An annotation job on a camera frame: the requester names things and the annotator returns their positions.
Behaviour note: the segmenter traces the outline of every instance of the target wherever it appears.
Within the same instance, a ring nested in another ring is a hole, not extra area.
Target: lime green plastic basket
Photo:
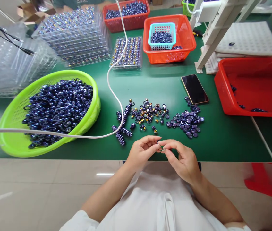
[[[41,87],[45,84],[55,84],[60,80],[72,80],[76,78],[81,79],[83,82],[93,87],[93,97],[86,115],[69,135],[82,135],[86,133],[98,118],[101,110],[101,101],[98,96],[98,87],[94,79],[85,72],[77,70],[54,72],[26,87],[15,97],[5,110],[0,120],[0,128],[29,129],[26,124],[21,123],[28,112],[23,108],[30,104],[29,97],[39,93]],[[31,144],[29,138],[30,136],[24,135],[23,133],[0,133],[0,146],[4,152],[11,156],[25,158],[45,154],[67,142],[75,140],[75,138],[64,137],[48,147],[35,147],[29,149],[28,146]]]
[[[181,3],[183,5],[183,14],[186,15],[187,17],[190,17],[191,13],[189,13],[188,10],[187,10],[187,4],[184,2],[184,0]],[[189,7],[190,11],[193,12],[194,6],[195,6],[194,4],[190,4],[190,3],[188,4],[188,7]]]

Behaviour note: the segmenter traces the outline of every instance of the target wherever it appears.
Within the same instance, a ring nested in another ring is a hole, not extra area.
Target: smartphone
[[[209,101],[206,92],[195,74],[183,76],[181,77],[181,80],[192,104],[205,103]]]

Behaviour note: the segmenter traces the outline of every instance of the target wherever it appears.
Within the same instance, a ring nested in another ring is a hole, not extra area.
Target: red plastic basket
[[[271,57],[223,59],[218,67],[214,81],[225,114],[272,117]],[[268,112],[251,112],[254,108]]]
[[[142,13],[142,14],[124,16],[123,22],[124,22],[125,30],[135,30],[135,29],[143,28],[144,21],[145,21],[145,19],[148,18],[149,14],[150,14],[150,7],[149,7],[147,0],[137,0],[137,1],[143,2],[147,6],[148,12]],[[133,2],[135,2],[135,0],[123,1],[123,2],[119,2],[119,5],[122,9],[122,7],[126,6],[126,4],[130,4]],[[116,3],[114,3],[114,4],[104,6],[103,17],[104,17],[105,24],[111,33],[123,31],[123,26],[122,26],[122,22],[121,22],[120,17],[112,18],[112,19],[105,19],[107,10],[119,10],[118,5]]]
[[[151,51],[148,44],[150,25],[153,23],[173,22],[175,24],[176,39],[175,46],[181,46],[181,50]],[[181,62],[186,59],[188,54],[195,50],[196,41],[191,29],[190,23],[185,15],[175,14],[159,17],[147,18],[143,28],[143,51],[148,55],[149,62],[157,63],[173,63]]]

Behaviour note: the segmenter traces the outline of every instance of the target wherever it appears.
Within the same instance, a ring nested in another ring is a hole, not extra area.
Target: blue basket
[[[171,43],[151,43],[151,37],[154,32],[167,32],[171,34]],[[148,44],[151,46],[151,51],[171,50],[173,45],[177,42],[175,36],[175,24],[173,22],[167,23],[153,23],[150,25]]]

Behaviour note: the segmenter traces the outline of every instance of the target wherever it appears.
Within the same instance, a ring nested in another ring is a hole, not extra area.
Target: green table
[[[152,11],[150,17],[166,14],[180,14],[182,8]],[[114,44],[115,39],[123,37],[123,32],[111,34]],[[142,36],[143,30],[127,32],[128,37]],[[110,73],[110,84],[123,106],[131,98],[137,106],[148,98],[153,104],[166,104],[170,116],[188,110],[184,100],[186,92],[181,83],[181,77],[195,73],[194,62],[200,57],[200,47],[203,45],[201,38],[196,38],[197,47],[182,63],[151,65],[148,57],[143,53],[142,70],[119,71]],[[101,112],[98,120],[86,135],[99,136],[110,133],[112,125],[118,125],[116,111],[119,105],[111,94],[106,74],[109,60],[76,68],[91,75],[97,82],[101,98]],[[147,126],[147,131],[139,131],[137,126],[133,136],[126,138],[126,146],[120,146],[114,135],[103,139],[77,139],[67,143],[56,150],[35,157],[37,159],[95,159],[95,160],[125,160],[135,140],[145,135],[153,135],[152,125],[155,125],[158,134],[163,139],[176,139],[184,145],[191,147],[199,161],[229,161],[229,162],[272,162],[266,147],[263,144],[251,118],[246,116],[228,116],[223,113],[222,106],[214,84],[214,76],[197,74],[210,102],[200,106],[200,115],[205,117],[205,122],[200,125],[201,133],[198,138],[188,139],[180,128],[167,128],[166,125],[152,122]],[[0,117],[10,99],[0,98]],[[260,129],[269,141],[272,150],[272,124],[270,118],[257,118]],[[127,127],[133,122],[128,119]],[[12,158],[0,148],[0,158]],[[150,160],[166,160],[163,154],[156,153]]]

